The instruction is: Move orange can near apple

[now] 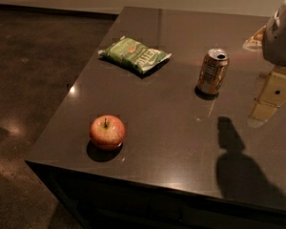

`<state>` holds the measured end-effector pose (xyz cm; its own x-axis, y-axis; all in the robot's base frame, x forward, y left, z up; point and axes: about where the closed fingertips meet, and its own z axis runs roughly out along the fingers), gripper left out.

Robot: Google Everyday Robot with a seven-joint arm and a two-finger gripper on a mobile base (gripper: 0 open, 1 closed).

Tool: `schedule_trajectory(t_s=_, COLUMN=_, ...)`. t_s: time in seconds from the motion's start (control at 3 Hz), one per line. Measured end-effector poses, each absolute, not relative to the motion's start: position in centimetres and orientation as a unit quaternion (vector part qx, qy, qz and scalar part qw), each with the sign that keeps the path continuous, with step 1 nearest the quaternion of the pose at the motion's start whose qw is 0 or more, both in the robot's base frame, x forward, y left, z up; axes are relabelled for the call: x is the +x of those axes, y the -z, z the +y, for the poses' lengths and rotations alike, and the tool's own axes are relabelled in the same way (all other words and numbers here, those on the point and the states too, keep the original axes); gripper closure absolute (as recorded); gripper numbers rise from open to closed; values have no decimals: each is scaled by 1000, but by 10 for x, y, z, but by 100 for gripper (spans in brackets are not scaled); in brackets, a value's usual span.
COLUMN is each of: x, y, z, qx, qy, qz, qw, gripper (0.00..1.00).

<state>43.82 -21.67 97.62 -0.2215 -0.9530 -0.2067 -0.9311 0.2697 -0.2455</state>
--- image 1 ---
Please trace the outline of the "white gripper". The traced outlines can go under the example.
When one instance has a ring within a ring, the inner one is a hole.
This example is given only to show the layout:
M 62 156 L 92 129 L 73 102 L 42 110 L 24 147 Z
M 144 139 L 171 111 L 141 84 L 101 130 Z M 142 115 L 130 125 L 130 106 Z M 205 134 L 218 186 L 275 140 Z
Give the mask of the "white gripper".
M 274 66 L 266 76 L 249 114 L 248 125 L 259 128 L 286 102 L 286 0 L 270 18 L 266 27 L 263 26 L 247 39 L 242 48 L 249 52 L 262 49 L 265 60 L 280 65 Z

